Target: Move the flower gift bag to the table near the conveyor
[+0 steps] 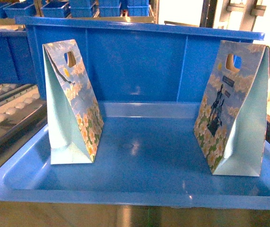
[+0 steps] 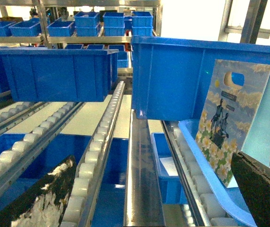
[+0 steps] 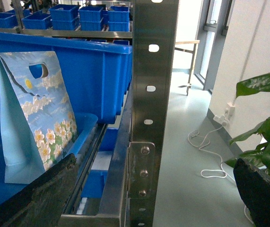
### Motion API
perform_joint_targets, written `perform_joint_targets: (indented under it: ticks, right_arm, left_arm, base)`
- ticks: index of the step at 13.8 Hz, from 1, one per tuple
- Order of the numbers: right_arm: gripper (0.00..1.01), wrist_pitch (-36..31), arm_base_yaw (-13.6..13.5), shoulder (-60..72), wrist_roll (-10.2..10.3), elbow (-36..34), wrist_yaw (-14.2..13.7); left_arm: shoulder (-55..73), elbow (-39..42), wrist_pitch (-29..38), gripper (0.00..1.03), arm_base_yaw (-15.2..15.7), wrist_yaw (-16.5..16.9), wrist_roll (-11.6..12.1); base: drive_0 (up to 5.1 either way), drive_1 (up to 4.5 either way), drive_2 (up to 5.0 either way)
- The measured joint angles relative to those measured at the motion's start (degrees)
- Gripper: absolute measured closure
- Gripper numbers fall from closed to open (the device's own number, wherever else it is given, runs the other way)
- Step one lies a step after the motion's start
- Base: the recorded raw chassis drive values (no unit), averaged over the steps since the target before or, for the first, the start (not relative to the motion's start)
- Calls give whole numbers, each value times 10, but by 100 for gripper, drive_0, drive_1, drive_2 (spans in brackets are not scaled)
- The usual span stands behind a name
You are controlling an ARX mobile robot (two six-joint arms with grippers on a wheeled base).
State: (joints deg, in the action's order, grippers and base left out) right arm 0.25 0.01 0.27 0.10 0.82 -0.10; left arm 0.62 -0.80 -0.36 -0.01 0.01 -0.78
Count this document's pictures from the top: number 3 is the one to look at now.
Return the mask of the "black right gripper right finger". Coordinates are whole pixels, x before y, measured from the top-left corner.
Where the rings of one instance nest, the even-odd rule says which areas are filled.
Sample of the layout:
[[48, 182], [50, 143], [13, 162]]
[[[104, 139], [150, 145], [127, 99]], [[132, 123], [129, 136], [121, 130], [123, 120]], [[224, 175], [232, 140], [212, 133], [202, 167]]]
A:
[[255, 226], [270, 227], [270, 176], [242, 158], [236, 161], [233, 173]]

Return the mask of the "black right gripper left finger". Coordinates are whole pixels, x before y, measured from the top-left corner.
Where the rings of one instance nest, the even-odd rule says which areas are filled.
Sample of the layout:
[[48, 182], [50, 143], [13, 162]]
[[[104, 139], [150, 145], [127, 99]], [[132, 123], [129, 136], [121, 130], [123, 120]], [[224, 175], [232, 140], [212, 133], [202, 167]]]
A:
[[0, 205], [0, 227], [55, 227], [72, 194], [79, 166], [67, 155]]

